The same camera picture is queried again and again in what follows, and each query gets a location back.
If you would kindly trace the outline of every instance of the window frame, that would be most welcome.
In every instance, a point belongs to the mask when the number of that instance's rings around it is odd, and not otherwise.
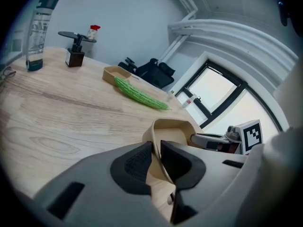
[[[216,73],[220,74],[224,78],[228,79],[231,83],[233,83],[236,88],[233,92],[211,113],[202,102],[196,98],[194,103],[196,106],[202,111],[202,113],[206,116],[207,120],[200,125],[200,128],[203,129],[205,126],[210,124],[213,120],[219,117],[239,96],[240,94],[246,89],[250,92],[254,98],[261,104],[264,110],[269,115],[270,119],[274,123],[275,127],[278,131],[283,131],[282,127],[270,110],[268,105],[264,102],[264,100],[248,85],[248,83],[241,78],[237,77],[227,69],[215,64],[214,62],[207,60],[201,68],[189,79],[189,81],[176,93],[176,97],[181,93],[185,93],[188,97],[192,97],[193,94],[189,91],[189,87],[199,78],[199,76],[206,70],[210,69],[215,71]]]

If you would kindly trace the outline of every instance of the wooden table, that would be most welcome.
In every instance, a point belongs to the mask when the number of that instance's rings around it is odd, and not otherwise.
[[[176,98],[170,111],[152,109],[103,81],[107,65],[85,57],[82,67],[69,68],[65,55],[65,49],[46,48],[35,72],[26,70],[24,58],[13,62],[17,73],[0,95],[2,161],[14,186],[30,197],[84,157],[141,142],[155,118],[188,120],[201,131]],[[166,101],[165,92],[145,81],[130,82]],[[171,186],[149,179],[155,206],[169,218]]]

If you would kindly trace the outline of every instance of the bitter melon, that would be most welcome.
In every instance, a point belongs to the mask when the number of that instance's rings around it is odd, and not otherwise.
[[[115,82],[118,87],[129,97],[132,99],[148,105],[149,107],[162,109],[162,110],[169,110],[170,108],[167,104],[156,100],[155,98],[145,94],[144,92],[140,91],[139,89],[135,88],[134,86],[130,85],[127,81],[115,77]]]

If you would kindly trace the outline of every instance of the white ceiling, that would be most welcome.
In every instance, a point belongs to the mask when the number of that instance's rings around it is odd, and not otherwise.
[[[234,21],[259,29],[277,38],[296,54],[303,40],[295,33],[290,20],[284,27],[280,22],[279,0],[194,0],[199,8],[197,18]]]

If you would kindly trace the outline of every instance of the window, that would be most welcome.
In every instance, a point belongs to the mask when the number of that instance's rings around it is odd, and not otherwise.
[[[184,103],[200,96],[186,110],[207,133],[225,134],[229,125],[260,119],[264,142],[282,131],[274,114],[257,93],[228,70],[207,61],[176,94]]]

